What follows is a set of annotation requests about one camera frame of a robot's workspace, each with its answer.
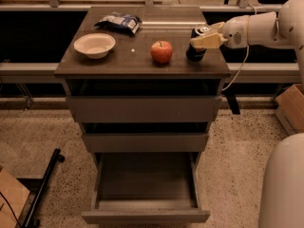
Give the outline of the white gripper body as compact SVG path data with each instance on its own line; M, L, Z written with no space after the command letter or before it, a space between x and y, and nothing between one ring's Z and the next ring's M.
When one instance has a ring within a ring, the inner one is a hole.
M222 34L226 39L224 43L228 48L246 48L248 46L249 15L234 17L228 20Z

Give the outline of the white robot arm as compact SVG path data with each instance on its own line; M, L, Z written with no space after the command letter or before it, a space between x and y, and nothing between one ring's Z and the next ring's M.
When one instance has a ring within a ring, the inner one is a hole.
M244 15L211 26L198 25L190 47L197 50L268 48L294 50L299 72L304 73L304 0L289 0L278 13ZM281 141L265 169L258 228L304 228L304 134Z

